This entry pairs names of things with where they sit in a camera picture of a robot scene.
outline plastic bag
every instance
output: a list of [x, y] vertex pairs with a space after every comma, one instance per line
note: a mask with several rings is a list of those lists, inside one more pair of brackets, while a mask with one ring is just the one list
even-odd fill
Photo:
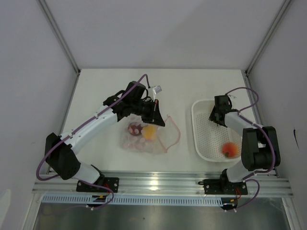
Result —
[[121, 132], [121, 146], [127, 151], [167, 153], [180, 140], [180, 130], [171, 116], [165, 127], [144, 123], [139, 116], [130, 115]]

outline black cable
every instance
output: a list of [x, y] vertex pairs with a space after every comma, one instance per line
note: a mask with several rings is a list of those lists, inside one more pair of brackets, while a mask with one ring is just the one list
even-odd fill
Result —
[[144, 97], [142, 101], [146, 101], [148, 98], [150, 98], [150, 100], [152, 99], [151, 97], [147, 96], [147, 97]]
[[122, 94], [123, 92], [125, 92], [124, 90], [121, 90], [121, 91], [118, 91], [116, 94], [115, 94], [115, 96], [119, 96], [120, 94]]

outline red fruit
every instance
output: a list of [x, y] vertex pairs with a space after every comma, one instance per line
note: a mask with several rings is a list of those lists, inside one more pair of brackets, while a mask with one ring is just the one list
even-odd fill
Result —
[[236, 157], [239, 154], [239, 147], [233, 142], [228, 142], [223, 145], [222, 152], [228, 158]]

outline small white object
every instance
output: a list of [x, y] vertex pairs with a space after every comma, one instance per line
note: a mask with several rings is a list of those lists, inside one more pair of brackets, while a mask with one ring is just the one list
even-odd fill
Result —
[[214, 100], [199, 100], [192, 106], [192, 126], [196, 151], [206, 161], [238, 161], [241, 159], [241, 154], [236, 158], [227, 158], [222, 153], [222, 147], [227, 142], [233, 142], [238, 145], [239, 152], [241, 152], [242, 138], [234, 130], [209, 121], [213, 107]]
[[158, 86], [152, 86], [151, 88], [148, 89], [148, 96], [154, 101], [155, 100], [155, 97], [156, 95], [161, 92], [162, 89], [161, 89], [161, 86], [158, 85]]

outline black mounting bracket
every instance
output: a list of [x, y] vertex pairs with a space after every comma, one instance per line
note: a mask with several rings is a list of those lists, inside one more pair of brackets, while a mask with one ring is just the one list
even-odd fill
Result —
[[205, 194], [207, 195], [238, 195], [238, 190], [241, 195], [247, 195], [248, 189], [245, 182], [230, 182], [226, 175], [226, 170], [223, 170], [219, 179], [204, 179], [199, 181], [199, 185], [203, 185]]

